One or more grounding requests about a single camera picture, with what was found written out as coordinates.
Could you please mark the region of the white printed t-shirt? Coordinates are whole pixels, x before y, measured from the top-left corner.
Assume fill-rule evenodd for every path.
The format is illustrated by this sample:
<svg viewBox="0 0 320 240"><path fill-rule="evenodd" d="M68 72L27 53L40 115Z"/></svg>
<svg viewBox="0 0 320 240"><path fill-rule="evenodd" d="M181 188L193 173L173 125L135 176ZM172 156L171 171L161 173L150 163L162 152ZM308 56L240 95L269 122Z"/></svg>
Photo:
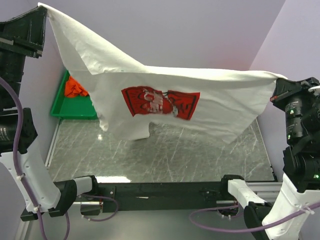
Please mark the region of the white printed t-shirt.
<svg viewBox="0 0 320 240"><path fill-rule="evenodd" d="M149 125L235 140L266 108L281 74L147 66L63 12L47 15L60 57L88 92L100 127L121 140L150 136Z"/></svg>

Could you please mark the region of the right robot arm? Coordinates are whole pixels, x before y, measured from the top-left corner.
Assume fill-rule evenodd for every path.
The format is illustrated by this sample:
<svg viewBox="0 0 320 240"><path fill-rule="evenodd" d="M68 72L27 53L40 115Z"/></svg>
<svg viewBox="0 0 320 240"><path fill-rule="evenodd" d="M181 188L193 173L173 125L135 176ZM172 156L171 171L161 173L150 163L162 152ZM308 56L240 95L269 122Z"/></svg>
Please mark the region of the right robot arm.
<svg viewBox="0 0 320 240"><path fill-rule="evenodd" d="M238 175L225 175L219 193L243 207L246 227L256 240L297 240L312 208L320 206L320 82L279 78L270 102L285 113L288 145L275 202L258 197Z"/></svg>

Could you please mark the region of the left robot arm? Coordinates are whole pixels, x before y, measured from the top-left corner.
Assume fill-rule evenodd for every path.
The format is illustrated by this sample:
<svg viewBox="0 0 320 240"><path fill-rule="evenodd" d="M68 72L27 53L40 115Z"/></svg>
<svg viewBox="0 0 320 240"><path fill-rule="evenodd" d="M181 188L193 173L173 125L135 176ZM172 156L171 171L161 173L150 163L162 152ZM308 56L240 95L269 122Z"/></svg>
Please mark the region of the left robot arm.
<svg viewBox="0 0 320 240"><path fill-rule="evenodd" d="M43 54L47 12L38 6L0 24L0 162L24 198L20 216L24 222L44 213L63 216L78 197L94 201L100 195L93 175L52 181L40 153L32 111L19 100L26 58Z"/></svg>

